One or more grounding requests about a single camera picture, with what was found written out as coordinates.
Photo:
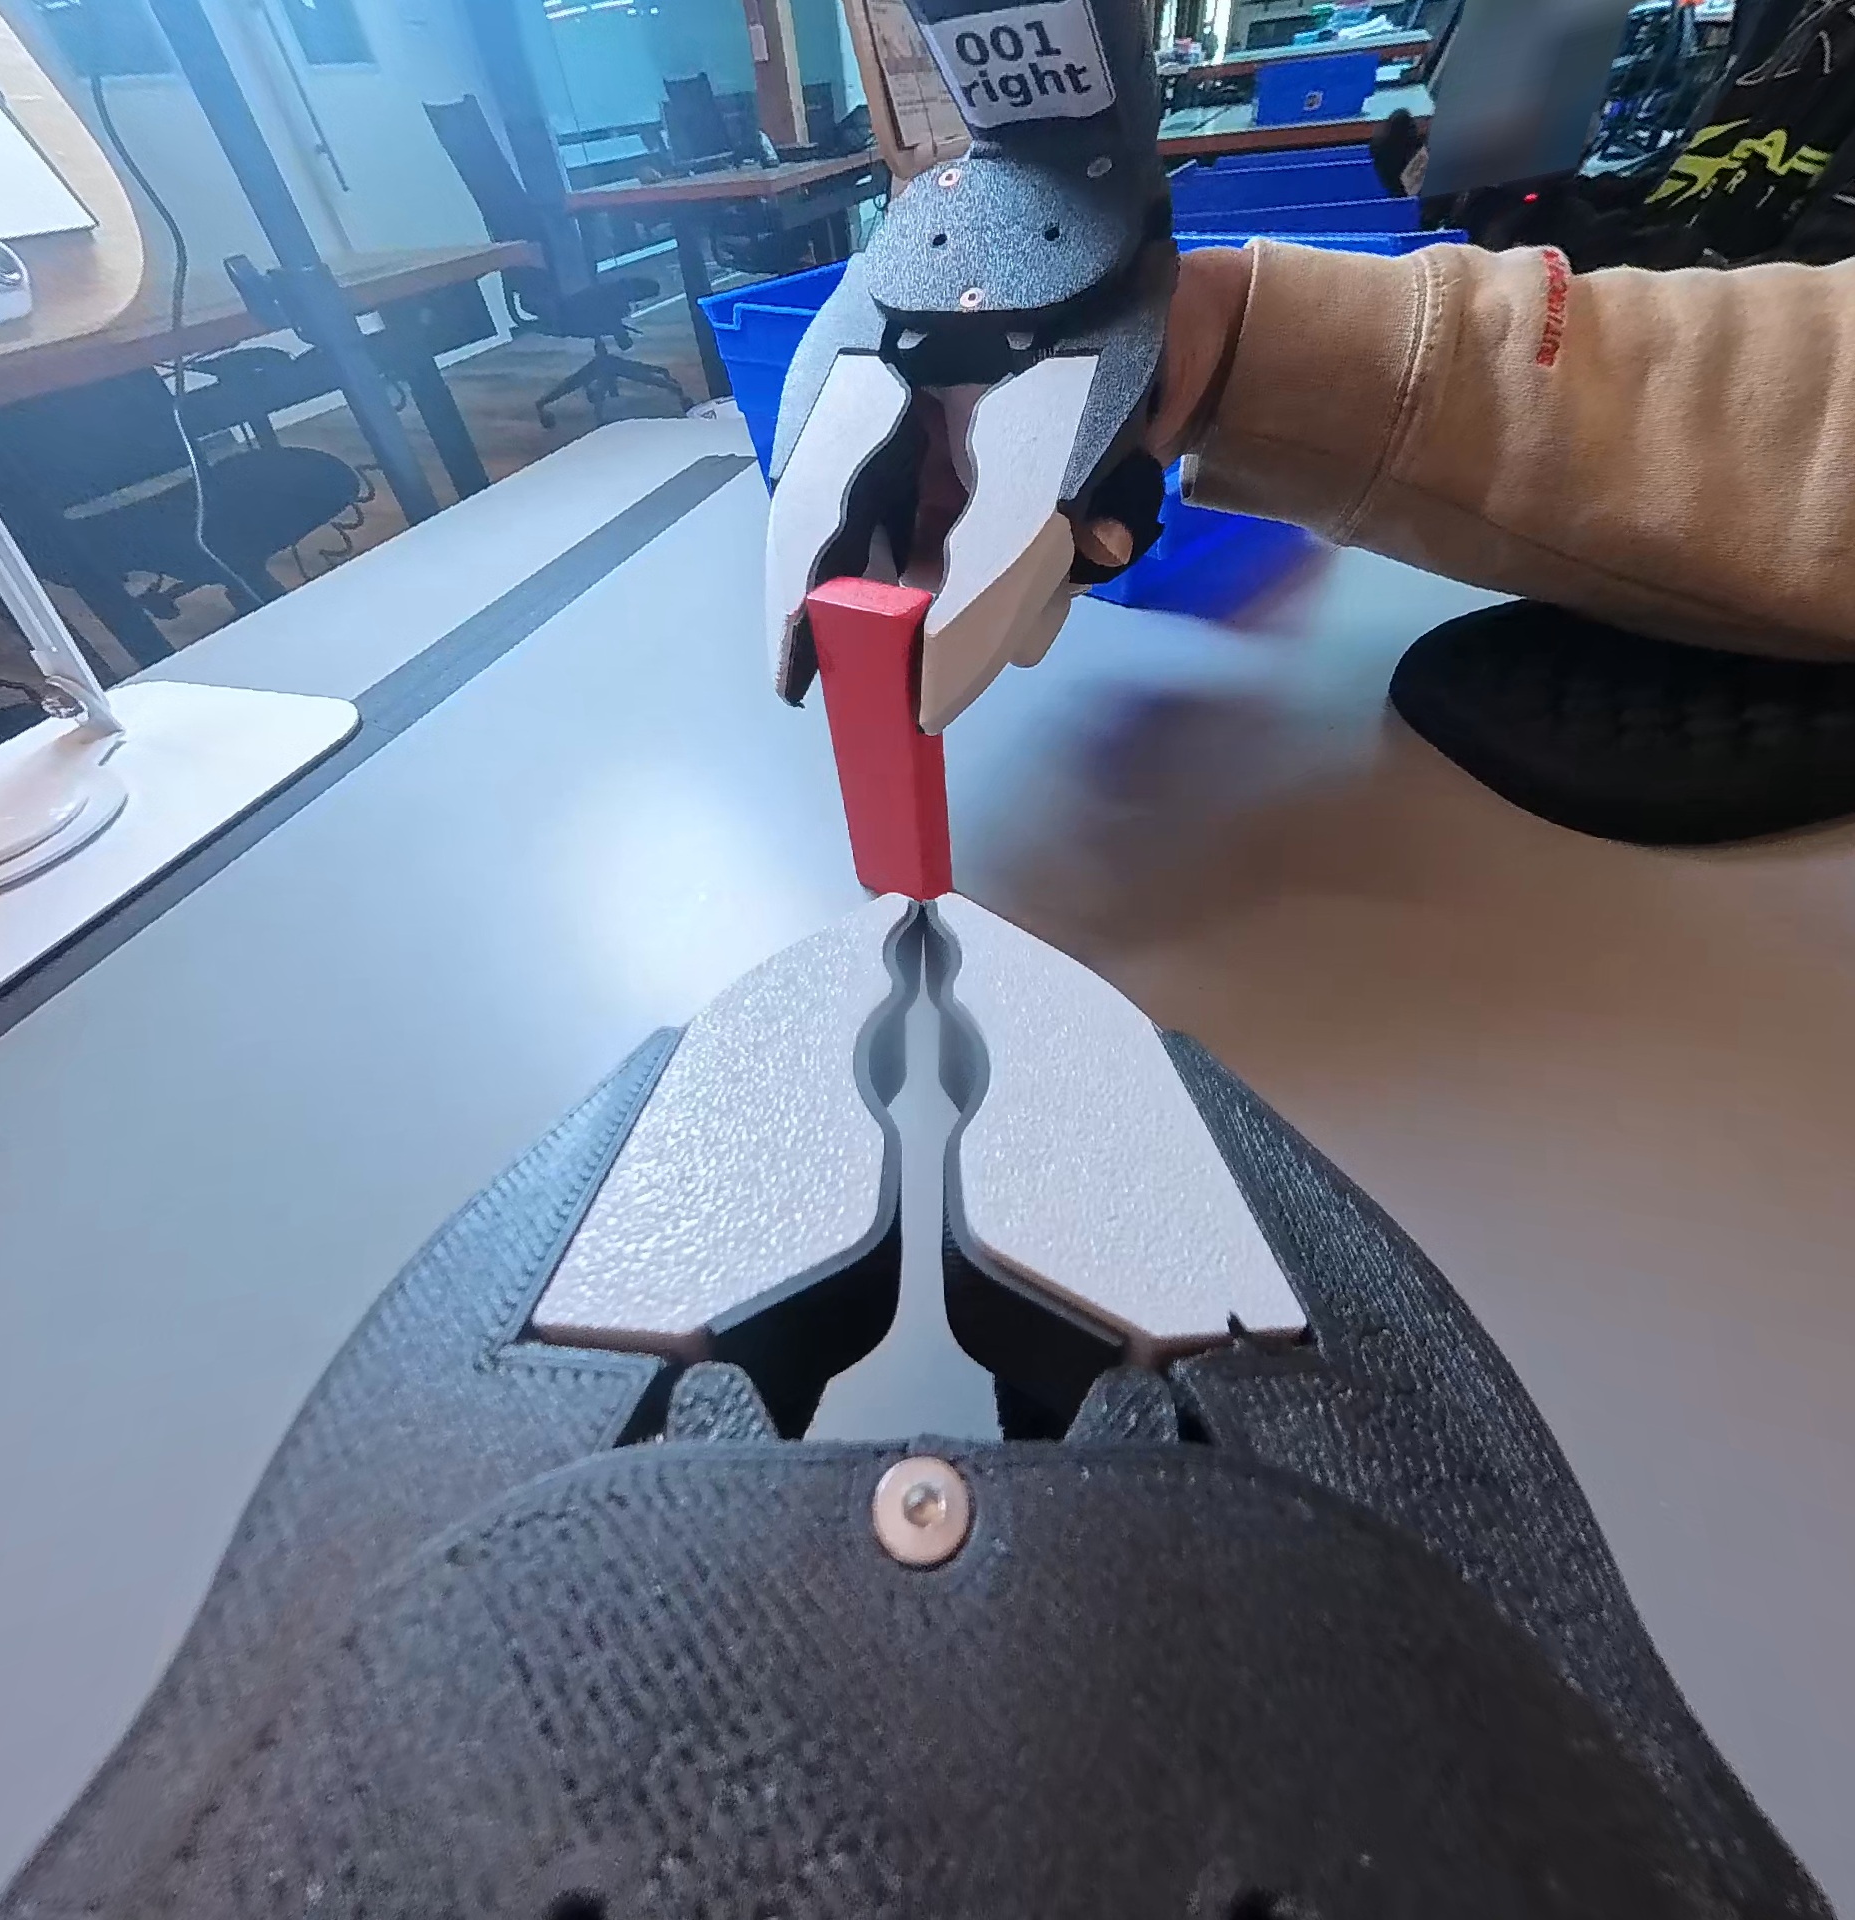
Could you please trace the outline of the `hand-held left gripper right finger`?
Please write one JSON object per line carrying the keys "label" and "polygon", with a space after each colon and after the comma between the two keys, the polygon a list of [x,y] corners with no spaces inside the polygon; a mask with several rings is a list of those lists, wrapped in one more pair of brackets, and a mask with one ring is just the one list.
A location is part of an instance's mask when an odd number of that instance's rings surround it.
{"label": "hand-held left gripper right finger", "polygon": [[1305,1332],[1163,1028],[1020,924],[924,908],[946,1325],[985,1367],[1165,1367]]}

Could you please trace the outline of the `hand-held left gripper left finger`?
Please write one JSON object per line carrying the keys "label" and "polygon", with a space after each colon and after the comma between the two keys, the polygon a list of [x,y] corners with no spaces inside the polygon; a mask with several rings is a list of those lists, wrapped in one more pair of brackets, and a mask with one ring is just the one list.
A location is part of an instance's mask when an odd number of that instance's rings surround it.
{"label": "hand-held left gripper left finger", "polygon": [[691,1021],[530,1315],[561,1346],[711,1346],[895,1228],[921,908],[878,898]]}

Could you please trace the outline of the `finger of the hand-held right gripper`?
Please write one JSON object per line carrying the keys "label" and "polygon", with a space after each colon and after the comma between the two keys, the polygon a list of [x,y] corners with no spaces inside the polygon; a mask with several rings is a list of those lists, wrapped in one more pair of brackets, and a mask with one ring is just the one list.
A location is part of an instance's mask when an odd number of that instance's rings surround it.
{"label": "finger of the hand-held right gripper", "polygon": [[883,358],[884,317],[835,289],[806,328],[769,452],[767,640],[774,693],[797,706],[818,677],[801,611],[808,588],[849,578],[895,585],[913,508],[912,389]]}
{"label": "finger of the hand-held right gripper", "polygon": [[1074,456],[1095,357],[1045,357],[999,386],[934,389],[967,502],[942,535],[941,590],[921,623],[917,725],[941,732],[1009,663],[1039,663],[1078,595],[1059,484]]}

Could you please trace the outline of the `blue plastic bin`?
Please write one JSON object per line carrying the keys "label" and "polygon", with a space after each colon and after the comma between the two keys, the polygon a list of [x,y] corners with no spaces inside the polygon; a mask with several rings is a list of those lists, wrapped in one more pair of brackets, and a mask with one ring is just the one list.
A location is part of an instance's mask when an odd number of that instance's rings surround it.
{"label": "blue plastic bin", "polygon": [[1170,174],[1177,233],[1419,233],[1419,198],[1386,187],[1368,145],[1192,158]]}
{"label": "blue plastic bin", "polygon": [[[774,456],[791,357],[837,279],[843,262],[831,262],[702,302],[763,469]],[[1126,573],[1095,585],[1094,595],[1129,611],[1223,620],[1278,590],[1321,547],[1317,538],[1293,524],[1194,508],[1181,497],[1181,469],[1170,469],[1163,538]]]}
{"label": "blue plastic bin", "polygon": [[1251,128],[1288,130],[1314,123],[1349,123],[1363,116],[1386,55],[1305,51],[1288,62],[1261,62],[1251,71]]}

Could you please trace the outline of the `red wooden arch block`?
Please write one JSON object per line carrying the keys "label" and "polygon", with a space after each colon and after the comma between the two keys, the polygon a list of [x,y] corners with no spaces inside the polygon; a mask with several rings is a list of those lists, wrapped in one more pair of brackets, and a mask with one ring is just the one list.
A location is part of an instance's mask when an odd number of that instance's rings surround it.
{"label": "red wooden arch block", "polygon": [[929,595],[835,578],[801,601],[818,645],[853,872],[878,898],[950,894],[942,744],[917,725]]}

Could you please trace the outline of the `person's right forearm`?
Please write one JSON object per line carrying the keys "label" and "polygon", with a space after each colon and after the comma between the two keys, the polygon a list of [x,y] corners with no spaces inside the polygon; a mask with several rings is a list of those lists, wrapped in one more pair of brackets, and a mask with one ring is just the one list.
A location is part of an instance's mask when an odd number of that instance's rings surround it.
{"label": "person's right forearm", "polygon": [[1247,249],[1194,504],[1633,635],[1855,660],[1855,259]]}

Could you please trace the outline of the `black office chair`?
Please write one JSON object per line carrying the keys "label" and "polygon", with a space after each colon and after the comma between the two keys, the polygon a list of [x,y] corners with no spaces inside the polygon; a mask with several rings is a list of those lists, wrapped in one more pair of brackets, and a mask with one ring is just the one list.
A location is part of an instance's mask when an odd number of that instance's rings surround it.
{"label": "black office chair", "polygon": [[525,191],[470,95],[446,104],[426,104],[426,112],[462,174],[462,186],[476,198],[487,236],[493,242],[530,242],[537,249],[537,266],[499,271],[516,331],[590,343],[590,357],[572,375],[532,398],[532,416],[550,427],[550,406],[567,395],[585,395],[602,426],[606,398],[616,398],[627,381],[660,389],[685,414],[691,395],[680,376],[627,357],[636,343],[627,317],[642,302],[652,302],[660,282],[651,274],[602,271],[585,259],[578,222]]}
{"label": "black office chair", "polygon": [[174,389],[129,369],[15,406],[51,504],[103,561],[241,606],[279,588],[267,561],[358,502],[357,469],[288,445],[272,414],[328,389],[314,349],[230,349]]}

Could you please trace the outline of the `black mesh wrist rest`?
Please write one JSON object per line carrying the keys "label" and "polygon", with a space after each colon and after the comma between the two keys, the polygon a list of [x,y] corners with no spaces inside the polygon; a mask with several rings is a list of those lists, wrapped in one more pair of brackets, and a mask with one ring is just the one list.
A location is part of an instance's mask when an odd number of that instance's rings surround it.
{"label": "black mesh wrist rest", "polygon": [[1389,706],[1547,823],[1624,845],[1739,845],[1855,815],[1855,660],[1645,640],[1547,601],[1419,635]]}

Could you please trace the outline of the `white document stand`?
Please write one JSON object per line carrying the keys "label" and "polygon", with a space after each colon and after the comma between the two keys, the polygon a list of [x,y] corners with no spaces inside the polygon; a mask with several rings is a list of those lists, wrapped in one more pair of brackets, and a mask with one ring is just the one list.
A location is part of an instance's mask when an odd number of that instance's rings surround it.
{"label": "white document stand", "polygon": [[[43,227],[46,196],[0,249],[0,406],[26,376],[104,376],[149,282],[143,214],[95,130],[0,14],[0,128],[58,178],[83,227]],[[207,682],[103,691],[0,516],[0,606],[66,706],[0,744],[0,994],[170,876],[358,731],[348,702]]]}

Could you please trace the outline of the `printed instruction sheet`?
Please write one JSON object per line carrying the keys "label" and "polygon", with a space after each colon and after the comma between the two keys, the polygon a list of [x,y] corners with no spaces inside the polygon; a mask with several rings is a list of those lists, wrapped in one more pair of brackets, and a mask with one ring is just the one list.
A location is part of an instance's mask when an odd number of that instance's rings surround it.
{"label": "printed instruction sheet", "polygon": [[0,95],[0,239],[95,233],[95,214],[55,169]]}

